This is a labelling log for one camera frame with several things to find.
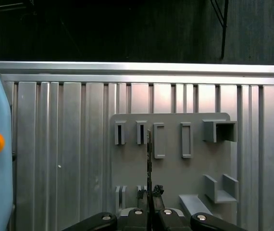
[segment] aluminum profile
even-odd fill
[[[108,210],[109,118],[227,112],[238,121],[234,223],[274,230],[274,66],[12,63],[16,213],[11,230],[57,231]]]

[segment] gray pegboard panel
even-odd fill
[[[118,125],[124,121],[124,129],[119,129]],[[232,210],[229,203],[236,203],[238,198],[238,181],[229,177],[231,144],[230,141],[205,141],[208,130],[204,121],[236,124],[236,121],[230,121],[226,113],[113,115],[109,127],[112,160],[110,201],[116,211],[112,212],[137,207],[137,188],[147,184],[145,131],[150,129],[153,143],[152,185],[163,185],[165,206],[182,211],[208,209],[230,220]],[[121,134],[121,137],[115,138],[120,131],[125,137]],[[125,143],[115,145],[115,140],[120,138]]]

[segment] gray block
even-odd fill
[[[237,142],[237,122],[224,120],[203,120],[204,140],[208,142]]]
[[[190,218],[196,213],[207,213],[212,215],[204,203],[198,198],[198,195],[179,195],[180,203],[186,214]]]

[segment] vertical slot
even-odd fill
[[[125,144],[125,121],[115,122],[114,144]]]
[[[191,123],[181,123],[182,158],[193,157],[193,134]]]
[[[121,142],[122,137],[121,137],[121,125],[118,125],[118,140]]]
[[[142,120],[142,121],[136,121],[137,122],[137,144],[146,144],[146,120]]]
[[[164,123],[154,123],[154,157],[155,159],[165,158],[166,136]]]
[[[143,130],[144,130],[144,126],[143,125],[140,125],[140,139],[143,141],[145,136],[143,134]]]

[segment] dark wall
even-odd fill
[[[274,64],[274,0],[230,0],[223,61],[221,42],[210,0],[0,13],[0,60]]]

